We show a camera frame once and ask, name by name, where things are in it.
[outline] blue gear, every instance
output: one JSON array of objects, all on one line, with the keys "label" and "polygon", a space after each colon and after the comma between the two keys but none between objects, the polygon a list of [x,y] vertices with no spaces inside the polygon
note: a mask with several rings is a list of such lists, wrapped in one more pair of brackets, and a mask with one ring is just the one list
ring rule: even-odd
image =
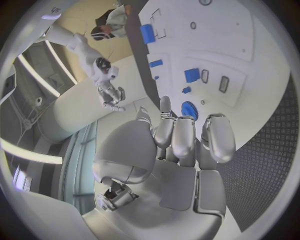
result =
[{"label": "blue gear", "polygon": [[192,104],[190,101],[185,101],[181,105],[181,113],[183,116],[192,116],[195,121],[198,120],[198,111],[194,104]]}]

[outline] robotic arm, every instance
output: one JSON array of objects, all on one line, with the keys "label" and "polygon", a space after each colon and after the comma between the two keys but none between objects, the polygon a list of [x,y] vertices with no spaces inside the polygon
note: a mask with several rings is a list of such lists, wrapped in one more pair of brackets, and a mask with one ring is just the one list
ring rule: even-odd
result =
[{"label": "robotic arm", "polygon": [[104,108],[118,112],[125,111],[124,107],[117,106],[126,98],[124,89],[122,87],[116,89],[111,84],[111,80],[118,76],[119,69],[111,66],[111,63],[96,49],[90,47],[86,37],[79,33],[73,34],[54,23],[37,42],[44,40],[65,46],[78,56],[80,66],[97,86],[99,99]]}]

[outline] perforated metal surface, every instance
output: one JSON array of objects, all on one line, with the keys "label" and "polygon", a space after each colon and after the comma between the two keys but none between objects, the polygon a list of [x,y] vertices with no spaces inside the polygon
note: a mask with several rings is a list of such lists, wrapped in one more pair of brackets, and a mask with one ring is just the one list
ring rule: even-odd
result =
[{"label": "perforated metal surface", "polygon": [[296,151],[298,122],[297,96],[290,79],[265,126],[236,151],[232,161],[218,164],[227,206],[241,231],[260,217],[281,189]]}]

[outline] white shirt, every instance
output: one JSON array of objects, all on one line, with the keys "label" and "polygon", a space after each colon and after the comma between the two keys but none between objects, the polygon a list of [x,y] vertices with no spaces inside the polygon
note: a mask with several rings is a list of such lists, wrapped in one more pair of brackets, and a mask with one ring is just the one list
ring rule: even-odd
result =
[{"label": "white shirt", "polygon": [[125,13],[125,6],[119,6],[113,10],[107,17],[106,24],[112,29],[111,34],[117,38],[125,38],[127,34],[125,32],[125,24],[127,21],[127,15]]}]

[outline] person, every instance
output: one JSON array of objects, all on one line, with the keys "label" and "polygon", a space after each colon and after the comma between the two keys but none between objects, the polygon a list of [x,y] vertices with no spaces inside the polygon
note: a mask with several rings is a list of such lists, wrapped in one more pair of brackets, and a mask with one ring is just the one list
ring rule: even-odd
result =
[{"label": "person", "polygon": [[132,11],[131,5],[121,5],[114,10],[108,10],[104,15],[95,20],[96,27],[91,31],[91,36],[100,41],[104,38],[125,38],[125,24]]}]

